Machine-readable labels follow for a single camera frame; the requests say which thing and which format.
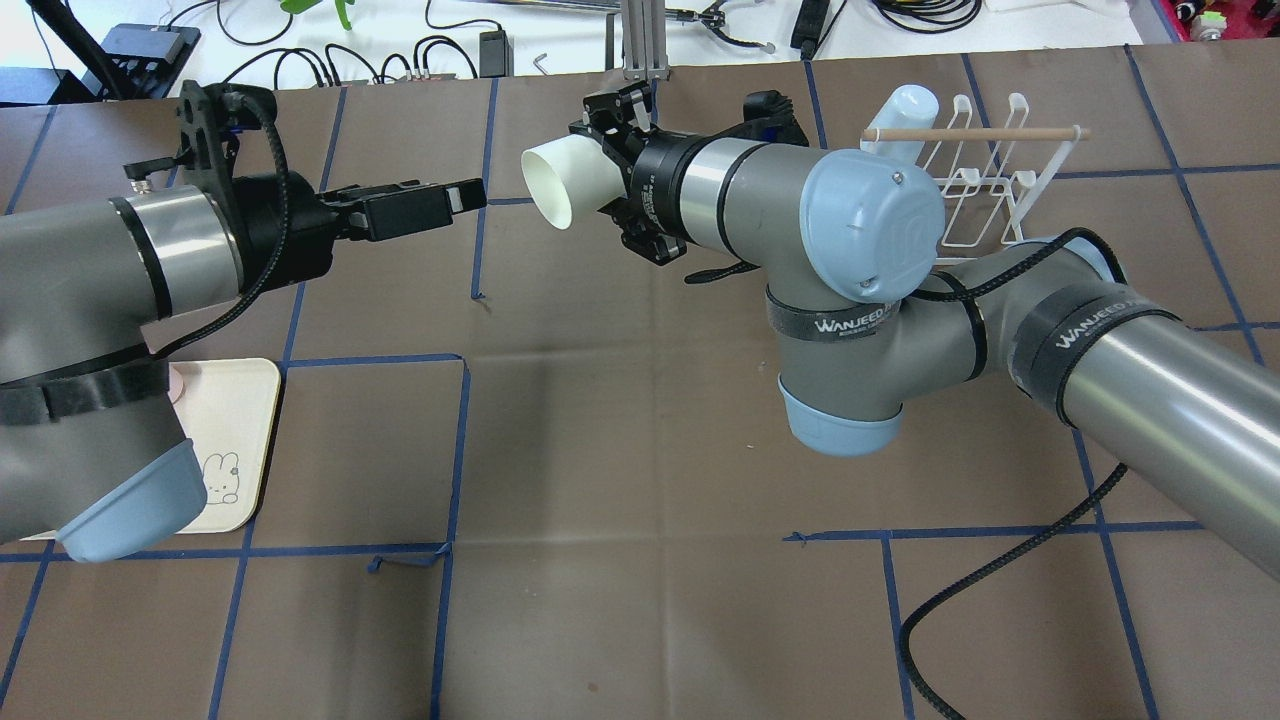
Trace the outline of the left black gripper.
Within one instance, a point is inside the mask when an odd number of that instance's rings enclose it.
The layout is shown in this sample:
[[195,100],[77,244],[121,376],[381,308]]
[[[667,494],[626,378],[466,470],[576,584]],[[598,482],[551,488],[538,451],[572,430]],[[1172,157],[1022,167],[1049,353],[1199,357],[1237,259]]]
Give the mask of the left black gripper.
[[[291,286],[325,275],[338,238],[393,240],[452,224],[452,217],[486,204],[479,178],[453,183],[407,179],[389,184],[348,184],[317,193],[298,173],[289,173],[289,236],[266,286]],[[236,178],[236,202],[244,233],[237,238],[241,284],[251,286],[280,238],[278,176]],[[338,211],[347,211],[346,222]]]

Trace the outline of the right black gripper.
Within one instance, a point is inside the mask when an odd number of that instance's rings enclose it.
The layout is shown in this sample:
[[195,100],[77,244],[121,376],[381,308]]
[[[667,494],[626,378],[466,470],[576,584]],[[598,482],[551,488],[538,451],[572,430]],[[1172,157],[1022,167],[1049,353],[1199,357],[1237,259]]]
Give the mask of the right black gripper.
[[611,202],[611,219],[621,242],[655,266],[687,254],[687,243],[721,250],[714,231],[716,204],[696,191],[684,215],[682,187],[696,155],[714,136],[654,129],[654,90],[632,82],[582,100],[582,119],[570,123],[571,136],[589,138],[622,173],[623,197]]

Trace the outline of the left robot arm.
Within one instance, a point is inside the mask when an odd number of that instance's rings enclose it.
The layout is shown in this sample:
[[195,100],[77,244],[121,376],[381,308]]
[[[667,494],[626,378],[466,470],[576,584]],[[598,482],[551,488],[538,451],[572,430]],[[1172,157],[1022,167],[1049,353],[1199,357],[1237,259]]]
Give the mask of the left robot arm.
[[143,328],[246,299],[288,219],[265,290],[324,275],[337,240],[449,225],[486,204],[477,179],[317,193],[242,176],[230,196],[183,184],[3,218],[3,541],[45,532],[79,562],[136,553],[205,509],[201,461]]

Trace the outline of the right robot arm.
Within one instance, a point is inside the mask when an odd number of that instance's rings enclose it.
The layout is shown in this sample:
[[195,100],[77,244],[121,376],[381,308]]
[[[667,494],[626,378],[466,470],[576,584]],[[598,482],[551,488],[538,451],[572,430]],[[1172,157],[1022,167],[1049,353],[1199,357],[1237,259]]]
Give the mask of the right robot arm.
[[922,168],[812,147],[774,91],[714,135],[662,129],[650,105],[641,83],[584,100],[573,159],[605,178],[570,199],[657,265],[696,245],[765,273],[780,392],[805,446],[877,452],[908,400],[1004,372],[1277,574],[1277,375],[1135,292],[1097,234],[937,269],[945,204]]

